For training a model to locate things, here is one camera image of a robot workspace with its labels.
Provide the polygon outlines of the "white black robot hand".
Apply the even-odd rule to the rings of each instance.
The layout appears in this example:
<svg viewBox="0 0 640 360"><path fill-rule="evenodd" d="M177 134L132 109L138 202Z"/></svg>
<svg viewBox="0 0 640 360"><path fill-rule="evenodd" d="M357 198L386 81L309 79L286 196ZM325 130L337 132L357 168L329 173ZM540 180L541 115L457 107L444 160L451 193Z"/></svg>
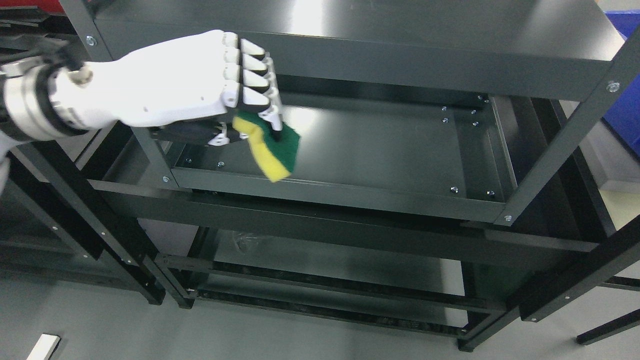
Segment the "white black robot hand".
<svg viewBox="0 0 640 360"><path fill-rule="evenodd" d="M225 30L169 39L120 59L59 67L39 80L38 104L72 136L117 121L131 128L178 125L186 142L224 146L249 137L233 113L255 114L277 140L284 130L267 50Z"/></svg>

